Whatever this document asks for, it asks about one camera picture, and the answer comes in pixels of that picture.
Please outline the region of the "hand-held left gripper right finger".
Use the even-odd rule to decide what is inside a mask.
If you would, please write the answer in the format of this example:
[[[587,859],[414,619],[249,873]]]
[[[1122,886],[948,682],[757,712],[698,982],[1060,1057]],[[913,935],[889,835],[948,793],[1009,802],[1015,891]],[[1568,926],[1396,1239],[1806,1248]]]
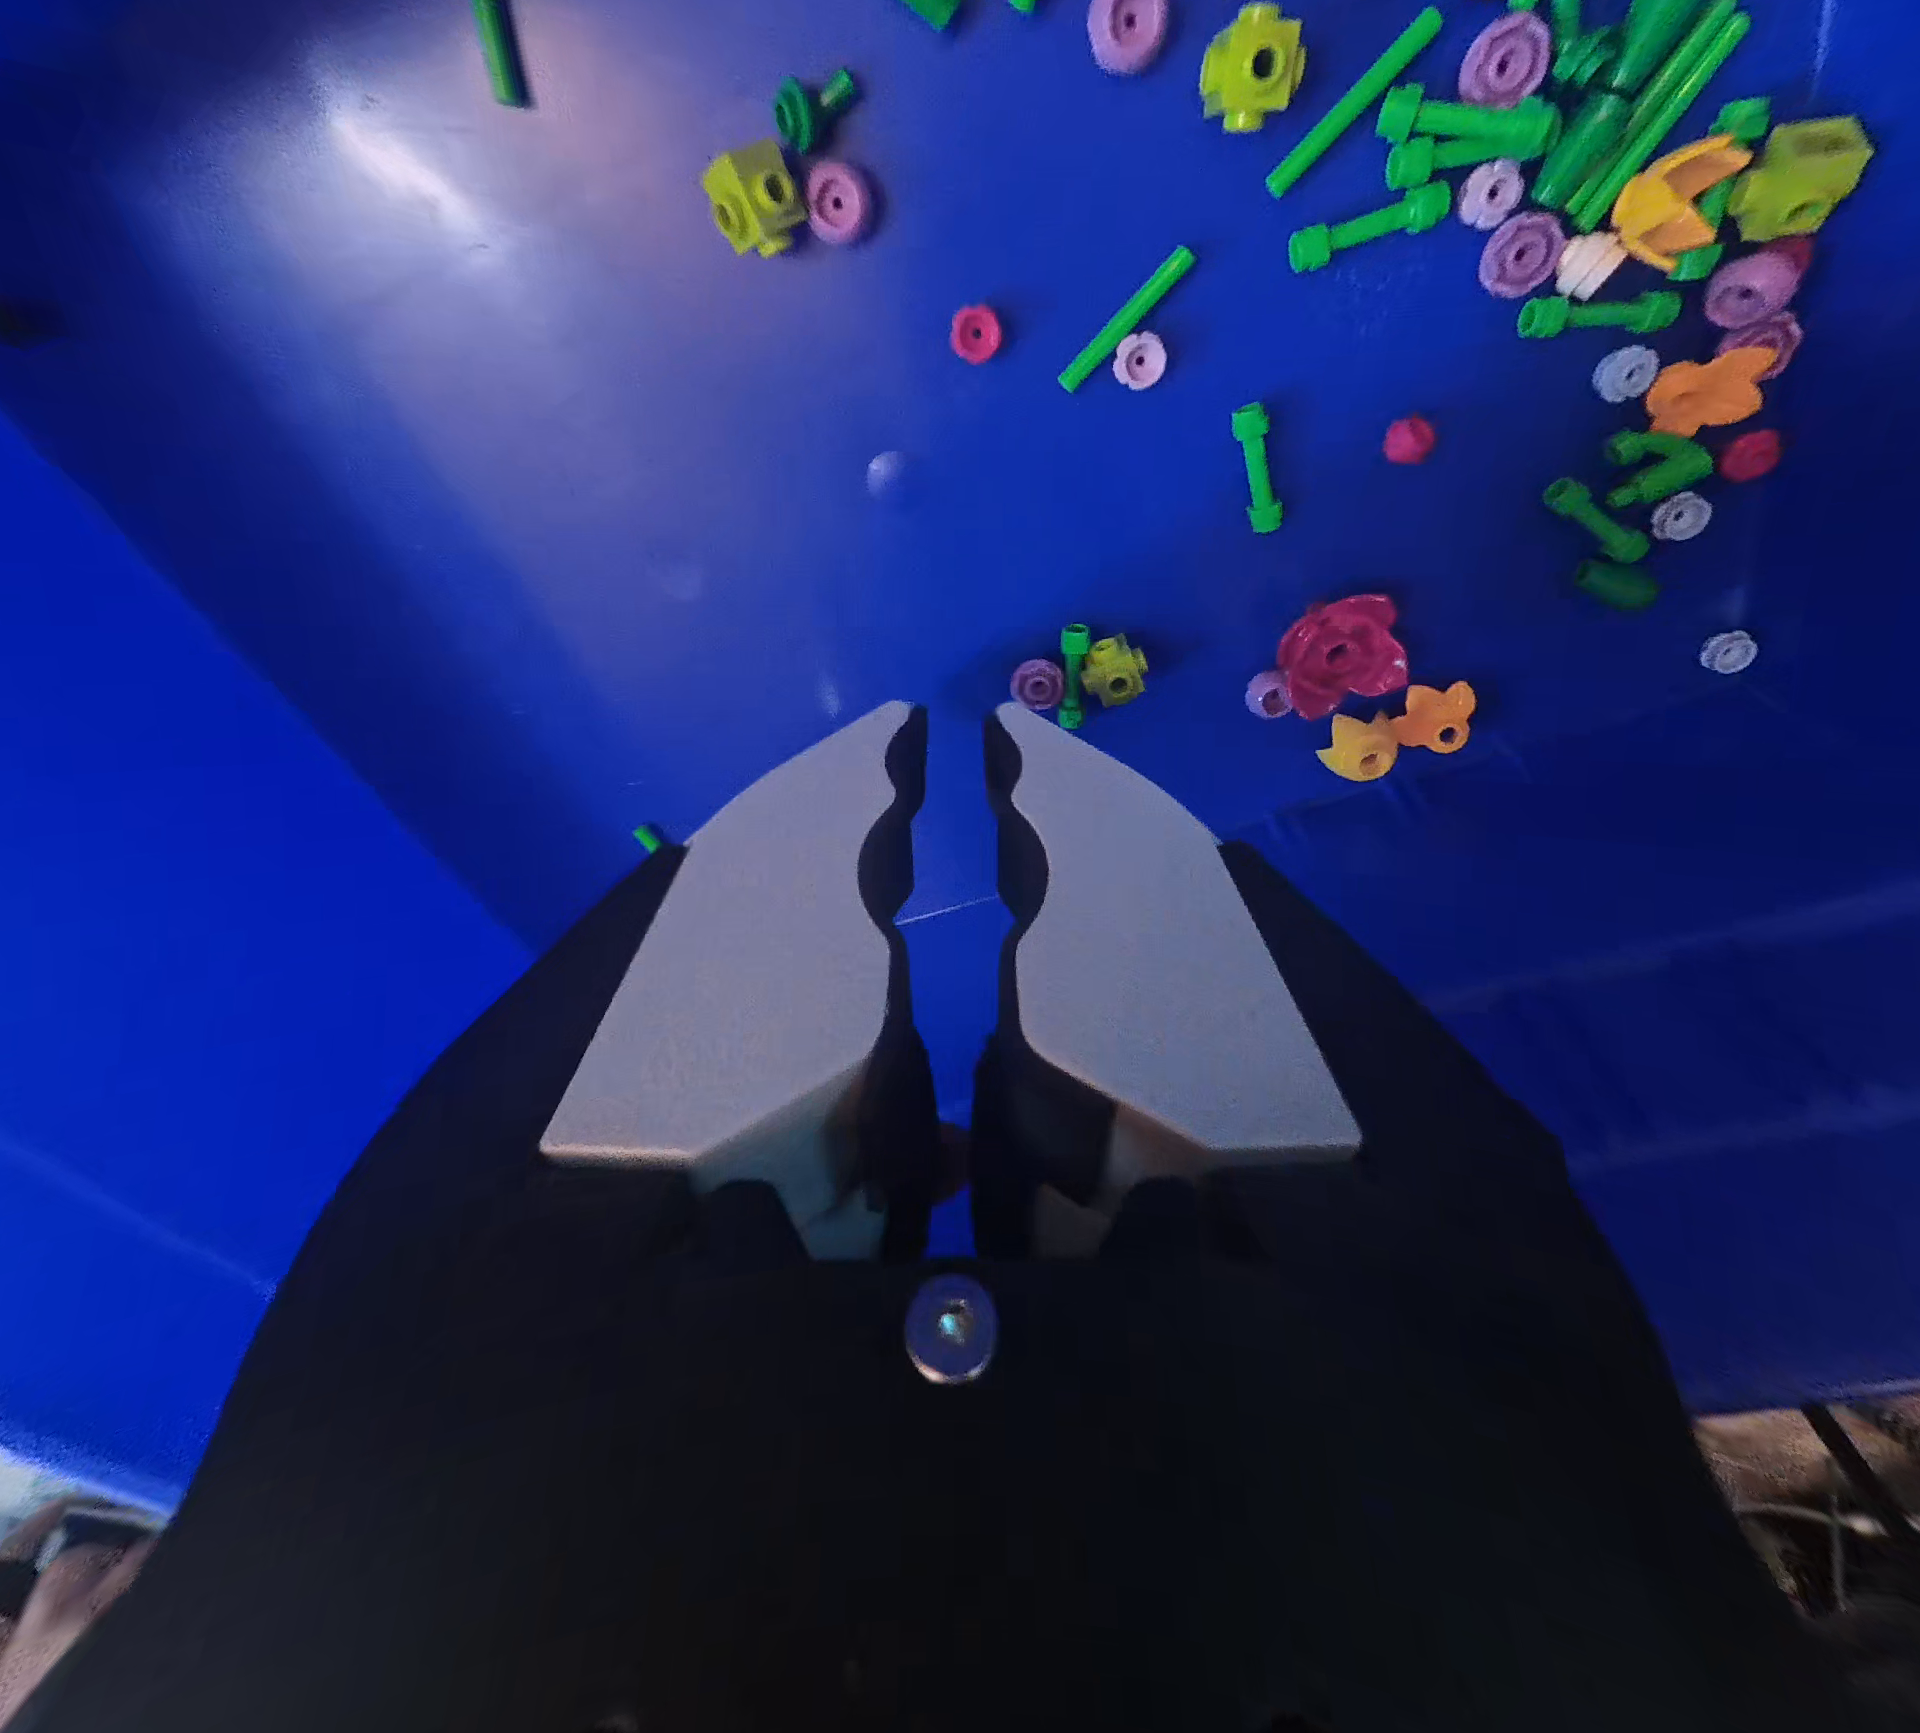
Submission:
[[[1356,1114],[1220,837],[1015,701],[981,762],[1011,930],[972,1083],[972,1247],[1085,1260],[1137,1184],[1351,1164]]]

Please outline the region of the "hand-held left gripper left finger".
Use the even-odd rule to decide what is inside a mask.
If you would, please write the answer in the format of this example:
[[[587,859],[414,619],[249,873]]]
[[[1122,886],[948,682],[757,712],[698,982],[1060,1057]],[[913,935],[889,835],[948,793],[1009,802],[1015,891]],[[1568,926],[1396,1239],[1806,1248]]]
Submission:
[[[908,701],[784,762],[688,845],[541,1155],[771,1184],[826,1262],[915,1253],[942,1123],[899,910],[927,802]]]

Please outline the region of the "blue plastic bin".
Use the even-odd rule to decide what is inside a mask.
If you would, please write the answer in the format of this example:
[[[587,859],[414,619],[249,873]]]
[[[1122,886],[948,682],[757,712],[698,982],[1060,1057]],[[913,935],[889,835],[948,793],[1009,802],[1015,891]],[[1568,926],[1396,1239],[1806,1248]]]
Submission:
[[[179,1503],[402,1084],[634,863],[866,709],[928,718],[902,902],[942,1103],[992,1021],[981,718],[1251,837],[1562,1138],[1693,1408],[1915,1383],[1915,0],[1737,0],[1679,144],[1859,120],[1800,347],[1657,601],[1573,582],[1642,404],[1306,125],[1411,28],[1272,0],[4,0],[4,1445]],[[875,230],[729,257],[701,173],[855,80]],[[1253,675],[1384,591],[1471,742],[1342,783]]]

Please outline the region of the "pile of small lego pieces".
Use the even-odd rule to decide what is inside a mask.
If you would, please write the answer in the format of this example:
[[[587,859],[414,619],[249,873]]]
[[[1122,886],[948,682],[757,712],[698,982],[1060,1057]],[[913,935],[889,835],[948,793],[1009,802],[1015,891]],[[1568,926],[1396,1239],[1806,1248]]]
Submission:
[[[895,0],[948,32],[961,0]],[[1356,245],[1412,240],[1455,216],[1481,233],[1478,287],[1518,305],[1518,339],[1579,331],[1657,339],[1682,321],[1679,281],[1715,273],[1699,318],[1720,331],[1715,361],[1661,369],[1657,352],[1620,347],[1601,361],[1605,404],[1642,404],[1646,432],[1620,432],[1610,458],[1631,479],[1601,508],[1579,479],[1549,483],[1542,508],[1595,542],[1573,582],[1601,606],[1642,608],[1657,580],[1652,542],[1690,542],[1714,501],[1693,491],[1715,472],[1702,429],[1742,426],[1766,404],[1788,352],[1800,240],[1859,185],[1871,162],[1859,120],[1775,125],[1766,102],[1726,104],[1708,140],[1672,147],[1672,125],[1726,71],[1751,32],[1737,0],[1631,0],[1618,28],[1584,32],[1584,0],[1498,0],[1471,39],[1455,102],[1411,84],[1438,39],[1445,12],[1418,10],[1400,35],[1302,131],[1262,189],[1279,202],[1356,125],[1373,120],[1392,201],[1351,220],[1302,224],[1286,243],[1288,273],[1321,273]],[[1259,133],[1306,84],[1306,21],[1272,0],[1245,0],[1197,64],[1197,110],[1223,133]],[[855,80],[821,85],[784,80],[774,133],[721,152],[701,173],[709,220],[729,257],[779,258],[797,233],[847,245],[875,230],[871,177],[832,154],[832,133],[855,104]],[[1299,718],[1272,670],[1245,689],[1259,718]],[[1342,783],[1380,783],[1406,751],[1452,758],[1471,742],[1473,689],[1411,689],[1345,701],[1314,762]]]

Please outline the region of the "dark red lego flower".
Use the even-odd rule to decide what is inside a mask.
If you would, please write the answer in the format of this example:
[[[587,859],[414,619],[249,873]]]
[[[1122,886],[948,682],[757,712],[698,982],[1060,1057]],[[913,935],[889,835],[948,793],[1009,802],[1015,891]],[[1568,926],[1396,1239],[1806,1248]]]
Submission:
[[[1355,591],[1308,606],[1274,647],[1288,709],[1302,721],[1333,718],[1345,701],[1384,701],[1411,689],[1411,656],[1396,636],[1396,601]]]

